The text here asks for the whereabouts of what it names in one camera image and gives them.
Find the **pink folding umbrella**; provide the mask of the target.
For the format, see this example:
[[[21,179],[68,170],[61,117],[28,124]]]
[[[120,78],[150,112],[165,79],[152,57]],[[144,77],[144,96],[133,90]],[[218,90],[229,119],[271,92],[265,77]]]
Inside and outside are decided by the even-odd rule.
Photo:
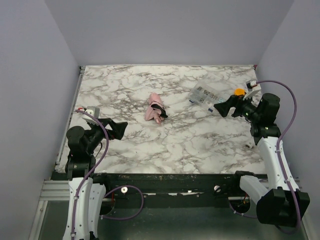
[[[163,101],[157,93],[151,93],[148,98],[148,107],[144,115],[144,120],[155,120],[155,122],[160,125],[166,118],[168,118],[168,115]]]

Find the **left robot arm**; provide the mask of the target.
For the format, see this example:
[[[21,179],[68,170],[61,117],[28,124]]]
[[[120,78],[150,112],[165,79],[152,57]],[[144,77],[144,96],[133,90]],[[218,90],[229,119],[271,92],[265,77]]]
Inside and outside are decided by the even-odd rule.
[[[101,118],[99,122],[89,123],[89,130],[73,126],[66,133],[69,155],[65,171],[69,205],[64,240],[93,240],[98,237],[98,221],[106,186],[94,182],[94,151],[103,139],[121,140],[128,126],[127,122],[116,123],[110,118]]]

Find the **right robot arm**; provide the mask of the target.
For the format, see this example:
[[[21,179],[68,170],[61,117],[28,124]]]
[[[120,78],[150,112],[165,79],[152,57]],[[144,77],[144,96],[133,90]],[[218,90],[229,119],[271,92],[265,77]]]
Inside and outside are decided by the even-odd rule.
[[[225,102],[214,104],[214,108],[222,117],[234,108],[232,117],[244,117],[250,122],[250,134],[264,161],[268,187],[253,173],[245,173],[239,177],[239,188],[256,204],[259,222],[276,227],[296,227],[310,204],[310,197],[296,184],[283,152],[281,131],[275,124],[280,98],[265,93],[254,106],[252,99],[234,94]]]

